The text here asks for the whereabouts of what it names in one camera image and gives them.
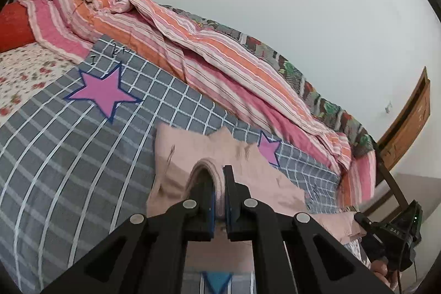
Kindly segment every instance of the silver screw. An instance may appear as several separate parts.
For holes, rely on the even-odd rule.
[[[300,223],[308,223],[311,217],[307,213],[298,213],[296,216],[297,220]]]
[[[254,198],[247,198],[243,204],[248,208],[254,208],[257,206],[257,201]]]
[[[182,206],[186,209],[195,208],[198,203],[194,199],[187,199],[182,203]]]
[[[130,217],[130,222],[133,224],[141,224],[144,221],[144,216],[140,214],[136,214]]]

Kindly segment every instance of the gray checkered bedsheet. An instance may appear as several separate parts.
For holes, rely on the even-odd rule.
[[[82,86],[74,68],[0,128],[0,260],[24,293],[39,292],[130,215],[145,213],[158,122],[203,134],[226,126],[238,140],[259,138],[260,129],[109,37],[78,68],[103,76],[118,62],[122,88],[143,102],[121,103],[113,124],[93,102],[63,99]],[[277,154],[312,212],[338,212],[339,176],[284,142]],[[254,285],[252,273],[234,276],[228,293]],[[208,289],[199,273],[186,273],[182,293]]]

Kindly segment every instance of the purple star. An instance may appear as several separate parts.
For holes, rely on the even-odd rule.
[[[279,159],[276,156],[276,151],[279,148],[281,140],[271,141],[263,131],[260,132],[259,144],[257,147],[259,148],[260,153],[263,157],[265,157],[268,162],[274,166],[279,166]]]
[[[110,123],[118,103],[140,103],[141,99],[121,89],[121,63],[109,74],[99,78],[82,70],[79,71],[84,86],[65,97],[65,100],[92,100]]]

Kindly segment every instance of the pink striped blanket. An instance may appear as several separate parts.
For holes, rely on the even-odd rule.
[[[311,116],[267,63],[229,37],[200,29],[151,0],[19,0],[36,40],[80,62],[108,34],[210,96],[240,119],[270,130],[342,175],[338,201],[373,195],[375,156],[354,159],[347,137]]]

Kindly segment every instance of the red pillow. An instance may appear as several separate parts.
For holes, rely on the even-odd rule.
[[[0,53],[35,42],[26,7],[6,4],[0,12]]]

